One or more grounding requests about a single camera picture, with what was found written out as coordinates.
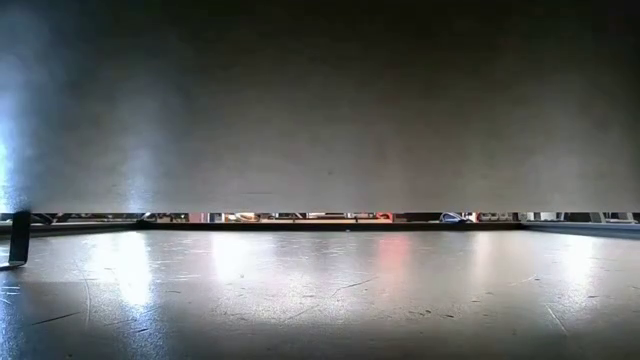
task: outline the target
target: gray panel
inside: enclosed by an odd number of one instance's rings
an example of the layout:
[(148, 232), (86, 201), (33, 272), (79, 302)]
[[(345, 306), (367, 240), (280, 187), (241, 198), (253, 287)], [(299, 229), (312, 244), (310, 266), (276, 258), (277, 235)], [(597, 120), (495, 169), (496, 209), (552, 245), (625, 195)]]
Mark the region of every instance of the gray panel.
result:
[(630, 5), (0, 4), (3, 212), (640, 204)]

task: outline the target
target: scratched floor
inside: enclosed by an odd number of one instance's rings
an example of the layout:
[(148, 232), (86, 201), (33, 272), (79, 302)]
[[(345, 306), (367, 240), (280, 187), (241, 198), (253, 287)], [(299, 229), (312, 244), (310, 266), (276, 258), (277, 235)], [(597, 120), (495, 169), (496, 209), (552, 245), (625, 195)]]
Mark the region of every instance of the scratched floor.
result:
[(639, 259), (519, 231), (34, 239), (0, 359), (638, 359)]

